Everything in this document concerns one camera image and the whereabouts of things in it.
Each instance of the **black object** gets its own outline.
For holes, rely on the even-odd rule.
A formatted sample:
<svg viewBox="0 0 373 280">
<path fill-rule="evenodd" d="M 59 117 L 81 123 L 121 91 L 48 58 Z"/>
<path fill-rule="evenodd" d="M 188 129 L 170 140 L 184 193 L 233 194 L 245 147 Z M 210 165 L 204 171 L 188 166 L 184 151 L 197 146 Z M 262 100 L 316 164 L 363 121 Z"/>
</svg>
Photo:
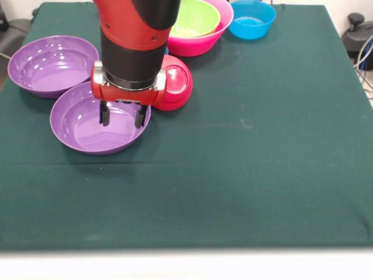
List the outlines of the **black object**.
<svg viewBox="0 0 373 280">
<path fill-rule="evenodd" d="M 106 101 L 100 103 L 100 124 L 107 127 L 110 122 L 110 109 L 107 107 Z"/>
<path fill-rule="evenodd" d="M 7 31 L 8 27 L 9 27 L 9 23 L 8 23 L 8 21 L 6 19 L 6 16 L 4 14 L 4 11 L 2 10 L 1 5 L 0 5 L 0 32 L 1 31 L 3 31 L 3 32 Z"/>
<path fill-rule="evenodd" d="M 140 128 L 140 127 L 144 126 L 146 112 L 147 112 L 147 105 L 141 105 L 140 110 L 136 114 L 136 119 L 135 119 L 135 127 L 136 128 Z"/>
<path fill-rule="evenodd" d="M 350 58 L 357 62 L 358 54 L 364 43 L 373 34 L 373 21 L 364 22 L 364 16 L 360 13 L 351 13 L 348 16 L 351 28 L 342 37 L 343 44 Z M 373 54 L 371 53 L 365 62 L 364 70 L 373 69 Z"/>
<path fill-rule="evenodd" d="M 122 88 L 140 90 L 153 84 L 167 43 L 155 50 L 135 51 L 113 43 L 101 32 L 101 46 L 106 78 Z"/>
<path fill-rule="evenodd" d="M 351 13 L 348 16 L 348 19 L 352 28 L 362 24 L 365 21 L 365 17 L 360 13 Z"/>
<path fill-rule="evenodd" d="M 142 20 L 158 30 L 170 28 L 176 22 L 181 0 L 132 0 Z"/>
</svg>

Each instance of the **green tablecloth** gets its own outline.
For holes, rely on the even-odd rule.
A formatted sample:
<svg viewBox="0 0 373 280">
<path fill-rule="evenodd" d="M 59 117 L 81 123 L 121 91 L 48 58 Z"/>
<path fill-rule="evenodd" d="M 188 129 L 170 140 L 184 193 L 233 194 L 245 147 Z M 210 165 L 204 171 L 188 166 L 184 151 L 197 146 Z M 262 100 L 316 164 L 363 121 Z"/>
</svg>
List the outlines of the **green tablecloth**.
<svg viewBox="0 0 373 280">
<path fill-rule="evenodd" d="M 276 6 L 268 36 L 229 31 L 184 59 L 195 87 L 129 149 L 64 147 L 52 100 L 0 93 L 2 250 L 373 245 L 373 111 L 323 6 Z M 92 3 L 45 3 L 25 43 L 100 47 Z"/>
</svg>

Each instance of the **cable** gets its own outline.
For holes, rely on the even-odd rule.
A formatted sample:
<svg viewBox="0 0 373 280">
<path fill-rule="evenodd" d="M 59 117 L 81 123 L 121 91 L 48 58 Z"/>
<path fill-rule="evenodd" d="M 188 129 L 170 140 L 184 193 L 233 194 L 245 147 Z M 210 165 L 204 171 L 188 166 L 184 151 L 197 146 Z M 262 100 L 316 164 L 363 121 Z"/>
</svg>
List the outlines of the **cable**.
<svg viewBox="0 0 373 280">
<path fill-rule="evenodd" d="M 359 65 L 367 59 L 367 57 L 370 55 L 370 53 L 372 52 L 373 50 L 373 44 L 371 45 L 371 47 L 368 49 L 368 51 L 365 53 L 365 56 L 361 57 L 366 46 L 371 42 L 371 40 L 373 40 L 373 34 L 371 35 L 371 37 L 365 41 L 363 47 L 360 49 L 360 52 L 359 52 L 359 55 L 357 56 L 357 62 L 354 64 L 354 68 L 358 68 Z"/>
<path fill-rule="evenodd" d="M 2 52 L 0 52 L 0 57 L 4 57 L 4 58 L 6 58 L 7 60 L 10 60 L 10 59 L 11 59 L 10 56 L 8 56 L 8 55 L 6 55 L 6 54 L 3 54 Z"/>
<path fill-rule="evenodd" d="M 373 43 L 373 39 L 369 42 L 369 44 L 368 44 L 368 46 L 367 46 L 367 49 L 371 48 L 372 43 Z M 367 75 L 367 70 L 366 70 L 366 67 L 365 67 L 366 62 L 367 62 L 367 58 L 363 61 L 363 64 L 362 64 L 362 66 L 361 66 L 361 68 L 360 68 L 359 79 L 361 78 L 361 75 L 363 74 L 363 71 L 365 71 L 365 72 L 364 72 L 364 78 L 363 78 L 364 80 L 363 80 L 363 82 L 362 82 L 361 85 L 364 85 L 364 82 L 366 81 L 366 80 L 365 80 L 365 77 L 366 77 L 366 75 Z"/>
<path fill-rule="evenodd" d="M 371 83 L 369 83 L 369 81 L 363 76 L 362 79 L 367 83 L 367 85 L 373 89 L 373 85 Z"/>
</svg>

